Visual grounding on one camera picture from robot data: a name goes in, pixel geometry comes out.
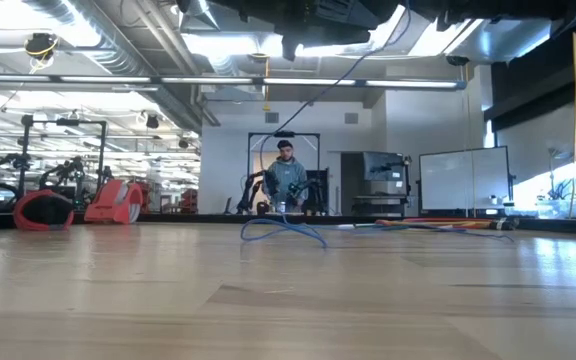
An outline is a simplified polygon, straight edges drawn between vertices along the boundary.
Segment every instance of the black cap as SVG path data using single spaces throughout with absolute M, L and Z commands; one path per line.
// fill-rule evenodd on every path
M 290 143 L 290 141 L 288 140 L 281 140 L 278 144 L 277 144 L 277 149 L 281 150 L 281 148 L 285 148 L 285 147 L 291 147 L 292 148 L 292 144 Z

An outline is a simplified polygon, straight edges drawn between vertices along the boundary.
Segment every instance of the wooden table surface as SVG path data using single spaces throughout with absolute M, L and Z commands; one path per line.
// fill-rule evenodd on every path
M 576 359 L 576 235 L 325 235 L 2 230 L 0 359 Z

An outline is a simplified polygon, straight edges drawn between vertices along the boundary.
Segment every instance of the whiteboard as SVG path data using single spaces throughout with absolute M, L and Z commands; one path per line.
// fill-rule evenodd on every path
M 509 196 L 506 147 L 421 155 L 419 166 L 422 210 L 500 209 Z

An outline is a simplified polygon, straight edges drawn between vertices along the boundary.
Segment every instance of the blue cable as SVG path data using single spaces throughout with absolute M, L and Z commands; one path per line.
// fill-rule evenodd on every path
M 369 235 L 380 233 L 382 231 L 397 231 L 397 230 L 406 230 L 406 229 L 424 229 L 424 230 L 432 230 L 435 232 L 442 232 L 442 233 L 453 233 L 453 234 L 461 234 L 467 236 L 476 236 L 476 237 L 485 237 L 485 238 L 492 238 L 497 240 L 508 239 L 510 242 L 514 243 L 515 240 L 507 235 L 488 235 L 488 234 L 477 234 L 469 232 L 467 229 L 451 229 L 451 228 L 443 228 L 437 227 L 432 225 L 423 225 L 423 224 L 415 224 L 411 223 L 409 225 L 400 225 L 400 226 L 384 226 L 384 225 L 372 225 L 363 228 L 355 228 L 355 229 L 340 229 L 336 225 L 308 225 L 308 224 L 291 224 L 286 219 L 286 216 L 283 216 L 283 222 L 270 220 L 270 219 L 253 219 L 245 223 L 241 227 L 240 236 L 244 242 L 251 242 L 251 241 L 259 241 L 267 239 L 271 236 L 277 235 L 279 233 L 285 231 L 294 231 L 296 233 L 302 234 L 306 237 L 313 238 L 321 243 L 321 247 L 326 249 L 328 247 L 328 242 L 324 239 L 324 237 L 317 231 L 319 230 L 326 230 L 326 231 L 338 231 L 344 233 L 350 233 L 352 235 Z M 246 229 L 251 225 L 275 225 L 279 226 L 279 229 L 273 230 L 263 235 L 259 236 L 247 236 Z

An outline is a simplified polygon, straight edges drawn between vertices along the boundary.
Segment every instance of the gray hoodie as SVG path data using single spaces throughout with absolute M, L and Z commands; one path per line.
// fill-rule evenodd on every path
M 270 165 L 268 171 L 273 173 L 279 181 L 279 192 L 272 198 L 272 201 L 275 204 L 288 201 L 290 184 L 296 185 L 308 180 L 308 177 L 306 176 L 306 169 L 304 169 L 304 166 L 301 165 L 294 157 L 287 162 L 283 161 L 281 158 L 277 158 L 277 161 Z M 299 194 L 299 199 L 308 199 L 308 189 L 302 191 L 301 194 Z

